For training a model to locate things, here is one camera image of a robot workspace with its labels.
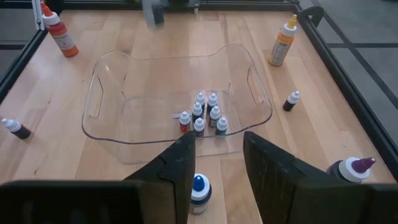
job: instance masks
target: clear plastic bin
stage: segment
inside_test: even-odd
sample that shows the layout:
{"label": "clear plastic bin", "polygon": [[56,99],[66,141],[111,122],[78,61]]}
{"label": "clear plastic bin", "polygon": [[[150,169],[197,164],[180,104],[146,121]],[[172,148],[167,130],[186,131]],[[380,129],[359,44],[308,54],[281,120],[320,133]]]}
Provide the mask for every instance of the clear plastic bin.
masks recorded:
{"label": "clear plastic bin", "polygon": [[93,70],[83,132],[122,163],[149,161],[183,135],[175,115],[191,111],[202,91],[206,101],[211,93],[218,95],[228,129],[226,135],[215,136],[206,114],[197,156],[236,152],[242,146],[238,133],[271,117],[261,76],[249,52],[236,44],[197,57],[136,59],[109,52]]}

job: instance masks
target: red bottle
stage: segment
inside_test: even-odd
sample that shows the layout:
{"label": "red bottle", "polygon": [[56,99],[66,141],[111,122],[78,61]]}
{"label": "red bottle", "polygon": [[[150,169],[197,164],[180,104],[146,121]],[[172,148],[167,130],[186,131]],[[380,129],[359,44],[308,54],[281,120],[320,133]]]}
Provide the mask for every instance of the red bottle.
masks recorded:
{"label": "red bottle", "polygon": [[79,52],[79,50],[76,47],[73,39],[68,34],[65,24],[60,20],[57,13],[52,12],[44,2],[41,2],[40,5],[42,6],[42,10],[44,12],[44,24],[64,56],[75,56]]}

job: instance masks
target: blue bottle cap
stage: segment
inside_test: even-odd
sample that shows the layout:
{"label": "blue bottle cap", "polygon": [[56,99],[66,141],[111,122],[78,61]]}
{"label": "blue bottle cap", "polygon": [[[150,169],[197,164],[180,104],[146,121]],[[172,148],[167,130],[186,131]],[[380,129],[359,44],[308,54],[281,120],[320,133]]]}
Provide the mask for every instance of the blue bottle cap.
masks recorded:
{"label": "blue bottle cap", "polygon": [[201,176],[196,176],[193,179],[193,187],[194,190],[196,190],[197,192],[203,190],[205,188],[205,181],[203,180],[203,178]]}

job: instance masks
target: dark purple bottle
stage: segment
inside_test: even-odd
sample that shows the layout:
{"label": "dark purple bottle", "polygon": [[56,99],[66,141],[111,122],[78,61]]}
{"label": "dark purple bottle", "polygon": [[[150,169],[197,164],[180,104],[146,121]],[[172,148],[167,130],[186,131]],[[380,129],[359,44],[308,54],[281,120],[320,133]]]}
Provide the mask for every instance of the dark purple bottle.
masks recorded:
{"label": "dark purple bottle", "polygon": [[1,122],[7,130],[9,130],[12,134],[19,137],[20,139],[27,139],[32,133],[25,126],[21,125],[20,122],[13,119],[3,118]]}
{"label": "dark purple bottle", "polygon": [[376,162],[373,157],[358,159],[350,157],[346,160],[340,160],[332,164],[326,172],[341,180],[353,183],[361,183],[370,175],[371,166]]}

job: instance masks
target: purple bottle cap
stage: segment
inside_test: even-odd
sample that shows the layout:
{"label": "purple bottle cap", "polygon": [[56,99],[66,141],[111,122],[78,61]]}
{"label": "purple bottle cap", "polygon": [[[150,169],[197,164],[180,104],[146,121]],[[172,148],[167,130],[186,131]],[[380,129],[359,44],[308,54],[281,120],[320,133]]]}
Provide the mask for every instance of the purple bottle cap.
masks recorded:
{"label": "purple bottle cap", "polygon": [[358,159],[357,161],[354,161],[351,166],[352,168],[360,173],[363,174],[365,173],[372,165],[376,162],[376,159],[373,157],[369,158],[364,158],[364,159]]}

